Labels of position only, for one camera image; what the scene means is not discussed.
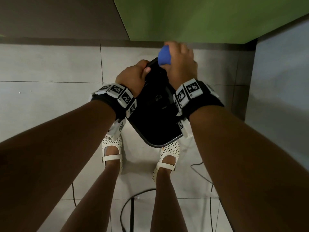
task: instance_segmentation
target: white wall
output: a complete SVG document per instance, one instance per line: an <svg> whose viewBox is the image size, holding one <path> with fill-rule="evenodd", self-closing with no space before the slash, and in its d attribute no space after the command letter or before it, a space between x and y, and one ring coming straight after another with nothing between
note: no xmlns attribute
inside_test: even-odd
<svg viewBox="0 0 309 232"><path fill-rule="evenodd" d="M259 40L245 122L309 171L309 18Z"/></svg>

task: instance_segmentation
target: blue sponge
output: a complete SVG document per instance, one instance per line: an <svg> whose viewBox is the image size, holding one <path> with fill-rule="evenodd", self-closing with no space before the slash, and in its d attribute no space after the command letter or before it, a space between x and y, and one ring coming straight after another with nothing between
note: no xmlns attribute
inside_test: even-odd
<svg viewBox="0 0 309 232"><path fill-rule="evenodd" d="M159 66L164 64L171 65L170 47L168 45L163 46L160 50L158 55L158 64Z"/></svg>

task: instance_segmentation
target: polka dot sandal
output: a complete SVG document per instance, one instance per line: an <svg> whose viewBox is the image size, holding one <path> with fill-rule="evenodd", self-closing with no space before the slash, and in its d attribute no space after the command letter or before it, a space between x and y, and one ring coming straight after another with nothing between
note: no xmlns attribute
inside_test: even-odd
<svg viewBox="0 0 309 232"><path fill-rule="evenodd" d="M106 153L106 148L108 146L115 146L118 148L119 150L119 155L110 155L110 156L105 156ZM119 136L119 138L117 138L117 140L112 141L109 139L104 138L102 141L102 152L103 152L103 157L102 157L102 162L104 162L104 165L106 166L106 161L108 160L120 160L120 170L119 170L119 174L120 175L122 173L122 154L121 154L121 148L122 148L122 139L121 136Z"/></svg>
<svg viewBox="0 0 309 232"><path fill-rule="evenodd" d="M175 171L175 165L162 163L162 160L164 159L165 156L174 156L176 158L175 162L176 165L177 160L179 158L179 143L177 141L174 141L173 143L161 149L160 159L152 174L152 179L156 184L157 184L157 173L160 167Z"/></svg>

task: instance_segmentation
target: green surface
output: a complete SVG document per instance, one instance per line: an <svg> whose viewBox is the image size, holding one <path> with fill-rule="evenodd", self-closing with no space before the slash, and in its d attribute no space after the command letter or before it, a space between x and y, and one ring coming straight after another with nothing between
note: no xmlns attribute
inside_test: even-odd
<svg viewBox="0 0 309 232"><path fill-rule="evenodd" d="M309 0L114 0L130 40L243 44L309 13Z"/></svg>

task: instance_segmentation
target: forearm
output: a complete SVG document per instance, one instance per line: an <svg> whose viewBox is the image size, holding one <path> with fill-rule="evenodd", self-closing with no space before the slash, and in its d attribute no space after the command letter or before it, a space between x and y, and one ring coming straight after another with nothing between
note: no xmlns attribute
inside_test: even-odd
<svg viewBox="0 0 309 232"><path fill-rule="evenodd" d="M105 103L92 101L0 144L3 231L38 229L96 151L115 116Z"/></svg>
<svg viewBox="0 0 309 232"><path fill-rule="evenodd" d="M190 123L236 231L304 226L301 215L290 213L309 206L309 175L298 163L222 107L202 107L191 114ZM288 204L288 198L301 198L302 205Z"/></svg>

